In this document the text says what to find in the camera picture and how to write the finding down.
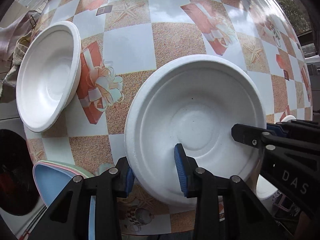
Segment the blue square plate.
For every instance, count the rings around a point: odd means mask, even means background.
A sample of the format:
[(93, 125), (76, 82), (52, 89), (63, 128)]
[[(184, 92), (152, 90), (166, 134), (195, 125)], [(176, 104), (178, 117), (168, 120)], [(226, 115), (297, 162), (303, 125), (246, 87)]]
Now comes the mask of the blue square plate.
[[(73, 178), (68, 174), (56, 171), (54, 169), (40, 166), (33, 167), (33, 178), (35, 185), (38, 189), (40, 197), (46, 207), (54, 202), (55, 198), (60, 194), (64, 187)], [(90, 212), (89, 212), (89, 226), (88, 226), (88, 239), (95, 239), (94, 231), (94, 212), (95, 212), (95, 197), (91, 197)], [(55, 216), (58, 222), (65, 222), (68, 212), (63, 211), (62, 217)]]

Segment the pink beige cloth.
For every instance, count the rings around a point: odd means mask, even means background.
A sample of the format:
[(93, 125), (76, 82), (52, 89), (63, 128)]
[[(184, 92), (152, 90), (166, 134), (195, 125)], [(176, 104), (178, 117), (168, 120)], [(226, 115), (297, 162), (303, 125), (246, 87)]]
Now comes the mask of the pink beige cloth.
[(18, 71), (39, 18), (40, 13), (31, 10), (1, 28), (1, 103), (16, 99)]

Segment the patterned vinyl tablecloth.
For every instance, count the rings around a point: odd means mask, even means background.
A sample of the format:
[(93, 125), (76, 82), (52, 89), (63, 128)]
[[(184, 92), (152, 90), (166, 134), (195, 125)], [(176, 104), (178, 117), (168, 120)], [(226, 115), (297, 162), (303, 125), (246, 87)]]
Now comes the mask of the patterned vinyl tablecloth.
[(255, 82), (268, 122), (312, 119), (308, 69), (275, 0), (49, 0), (33, 35), (60, 21), (80, 33), (78, 90), (43, 133), (26, 130), (32, 162), (100, 174), (124, 156), (124, 129), (143, 82), (187, 55), (221, 57)]

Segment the large white foam bowl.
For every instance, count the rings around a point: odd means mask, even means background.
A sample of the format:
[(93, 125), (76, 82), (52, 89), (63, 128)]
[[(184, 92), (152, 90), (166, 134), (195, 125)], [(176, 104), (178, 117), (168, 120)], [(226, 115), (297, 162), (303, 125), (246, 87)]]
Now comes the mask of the large white foam bowl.
[(260, 161), (253, 146), (233, 140), (235, 124), (266, 127), (259, 91), (238, 66), (212, 55), (189, 55), (157, 69), (134, 97), (125, 124), (126, 156), (153, 198), (195, 206), (181, 191), (174, 147), (212, 174), (248, 180)]

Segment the small white foam bowl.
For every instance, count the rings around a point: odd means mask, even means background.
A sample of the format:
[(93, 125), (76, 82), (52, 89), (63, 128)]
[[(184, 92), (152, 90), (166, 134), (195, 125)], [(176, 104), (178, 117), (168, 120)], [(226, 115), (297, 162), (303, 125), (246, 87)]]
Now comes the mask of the small white foam bowl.
[(81, 75), (81, 38), (76, 25), (60, 21), (33, 39), (20, 65), (17, 109), (35, 133), (53, 126), (74, 97)]

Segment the pink square plate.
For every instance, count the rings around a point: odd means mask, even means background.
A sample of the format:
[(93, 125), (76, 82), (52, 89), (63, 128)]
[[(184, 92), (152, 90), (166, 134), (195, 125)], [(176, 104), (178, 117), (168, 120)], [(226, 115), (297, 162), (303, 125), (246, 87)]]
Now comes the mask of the pink square plate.
[(81, 173), (77, 169), (74, 169), (73, 167), (68, 166), (66, 164), (63, 164), (63, 163), (50, 162), (50, 161), (38, 161), (35, 164), (35, 168), (40, 167), (40, 166), (45, 166), (45, 167), (54, 169), (56, 171), (68, 174), (70, 177), (74, 177), (76, 175), (83, 176), (83, 173)]

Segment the green square plate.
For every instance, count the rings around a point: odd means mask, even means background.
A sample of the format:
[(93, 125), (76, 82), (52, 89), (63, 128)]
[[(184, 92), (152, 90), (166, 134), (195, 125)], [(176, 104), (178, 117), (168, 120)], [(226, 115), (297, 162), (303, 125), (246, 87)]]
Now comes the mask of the green square plate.
[(90, 177), (93, 177), (93, 176), (94, 176), (91, 172), (88, 172), (88, 171), (85, 170), (84, 168), (78, 167), (78, 166), (73, 165), (73, 164), (67, 164), (67, 163), (63, 163), (63, 164), (66, 164), (66, 165), (68, 165), (68, 166), (73, 167), (74, 169), (77, 169), (78, 171), (80, 171), (81, 173), (83, 173), (83, 177), (84, 177), (84, 178), (90, 178)]

